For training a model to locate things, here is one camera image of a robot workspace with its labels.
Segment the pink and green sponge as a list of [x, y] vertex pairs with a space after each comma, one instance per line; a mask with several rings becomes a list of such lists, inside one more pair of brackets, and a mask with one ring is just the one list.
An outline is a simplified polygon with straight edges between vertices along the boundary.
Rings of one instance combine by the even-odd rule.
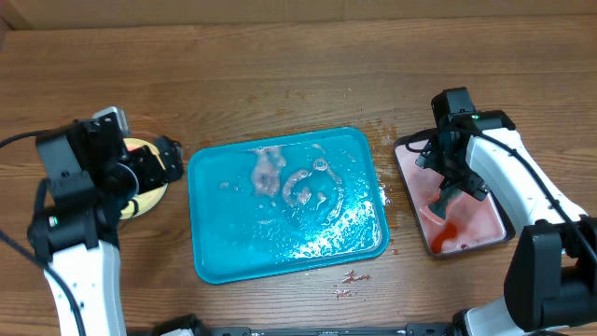
[[433, 223], [443, 224], [447, 218], [449, 205], [462, 194], [463, 192], [456, 186], [441, 189], [434, 201], [420, 209], [421, 215]]

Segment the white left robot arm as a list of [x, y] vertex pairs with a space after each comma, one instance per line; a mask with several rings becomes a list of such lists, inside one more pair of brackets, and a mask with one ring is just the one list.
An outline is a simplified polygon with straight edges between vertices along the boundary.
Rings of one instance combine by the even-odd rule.
[[129, 151], [120, 135], [37, 137], [54, 201], [35, 205], [27, 238], [46, 270], [63, 335], [124, 335], [118, 223], [138, 195], [181, 178], [180, 144], [166, 136]]

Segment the yellow plate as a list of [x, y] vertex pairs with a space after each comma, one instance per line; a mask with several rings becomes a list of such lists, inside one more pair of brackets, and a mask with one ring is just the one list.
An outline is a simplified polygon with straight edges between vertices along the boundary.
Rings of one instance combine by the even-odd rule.
[[[134, 150], [143, 146], [148, 146], [151, 153], [162, 164], [158, 148], [146, 140], [138, 138], [125, 138], [124, 143], [128, 150]], [[167, 185], [153, 189], [140, 195], [135, 195], [121, 211], [121, 220], [139, 217], [154, 208], [167, 190]]]

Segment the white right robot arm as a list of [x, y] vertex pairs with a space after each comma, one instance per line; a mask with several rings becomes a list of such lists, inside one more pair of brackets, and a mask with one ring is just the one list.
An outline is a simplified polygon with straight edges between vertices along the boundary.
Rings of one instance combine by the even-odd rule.
[[555, 187], [502, 111], [446, 113], [426, 130], [417, 164], [443, 176], [441, 216], [455, 189], [491, 193], [519, 241], [502, 297], [454, 316], [452, 335], [553, 335], [596, 319], [596, 220]]

